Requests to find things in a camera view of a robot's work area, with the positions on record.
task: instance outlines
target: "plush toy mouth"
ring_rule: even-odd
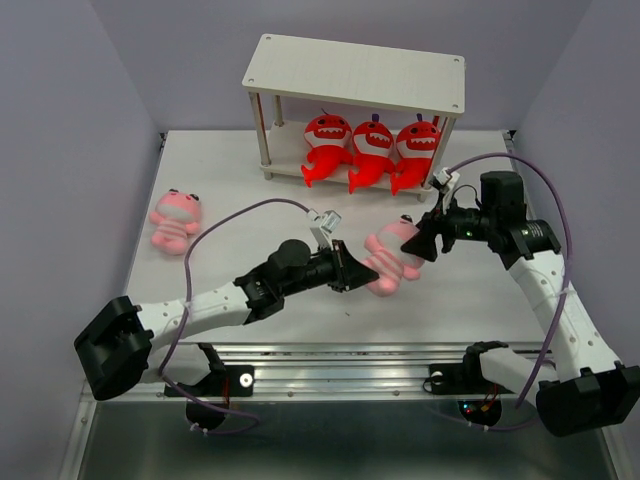
[[[434,137],[411,138],[407,140],[407,147],[411,150],[435,150],[437,141]]]
[[[318,128],[316,131],[313,132],[313,134],[318,138],[335,138],[335,139],[344,138],[346,133],[347,131],[344,128],[339,128],[339,127]]]
[[[387,137],[383,133],[368,133],[367,143],[374,147],[389,148],[391,146],[392,139]]]

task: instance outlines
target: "black bracket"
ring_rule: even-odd
[[[225,384],[229,379],[228,394],[230,397],[246,398],[253,396],[253,384],[255,382],[255,368],[253,365],[225,365],[224,369],[223,374],[211,372],[195,385],[179,384],[179,386],[196,397],[222,397]],[[240,377],[243,375],[251,376],[250,385],[242,385]],[[166,397],[182,396],[169,386],[164,387],[164,394]]]
[[[105,305],[73,342],[96,400],[122,395],[140,381],[149,368],[152,338],[129,297]]]
[[[494,348],[506,348],[503,342],[477,342],[467,347],[462,362],[433,363],[429,365],[431,377],[425,380],[431,385],[430,393],[434,395],[476,395],[485,394],[493,387],[493,383],[485,380],[480,367],[480,355]],[[510,393],[499,386],[498,393]]]

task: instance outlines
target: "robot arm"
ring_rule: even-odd
[[[196,295],[189,305],[184,300],[134,305],[126,296],[110,301],[74,342],[96,400],[114,398],[141,381],[161,381],[157,367],[179,334],[246,325],[280,311],[289,295],[323,285],[345,292],[378,278],[351,256],[344,242],[331,239],[340,220],[335,212],[318,215],[312,210],[308,218],[319,243],[315,253],[300,240],[287,240],[266,262]],[[185,307],[189,316],[180,331]],[[203,376],[201,368],[193,368],[194,349],[182,349],[172,359],[172,371],[182,373],[179,381],[196,383]],[[206,366],[206,361],[198,362],[202,364]]]
[[[438,203],[418,223],[419,232],[402,246],[406,253],[435,261],[435,239],[442,252],[456,240],[487,242],[524,292],[542,329],[548,331],[562,292],[564,259],[551,227],[528,220],[522,179],[514,172],[481,176],[479,208],[461,208],[450,192],[459,177],[446,170],[432,185]],[[557,436],[621,423],[640,398],[640,368],[625,367],[594,326],[578,294],[569,284],[551,351],[555,371],[541,368],[526,400],[534,405],[547,429]],[[519,393],[533,362],[501,342],[480,342],[467,349],[462,364],[436,365],[442,374],[433,382],[435,394],[482,393],[491,384]]]

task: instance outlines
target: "gray floor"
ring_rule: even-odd
[[[451,401],[246,405],[260,427],[236,437],[189,432],[184,404],[98,405],[80,478],[608,479],[600,432],[564,439],[539,423],[483,433],[434,415]],[[501,425],[534,412],[506,406]]]

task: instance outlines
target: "pink plush toy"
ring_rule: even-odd
[[[173,188],[165,193],[151,212],[149,219],[158,225],[151,244],[170,255],[187,251],[187,235],[200,230],[202,216],[200,199],[194,194],[180,193]]]
[[[418,280],[418,269],[424,260],[415,255],[404,253],[400,247],[412,238],[418,229],[411,217],[403,215],[400,220],[390,223],[374,235],[367,237],[364,247],[371,252],[362,263],[380,274],[380,278],[367,285],[367,288],[379,297],[395,293],[403,278]]]

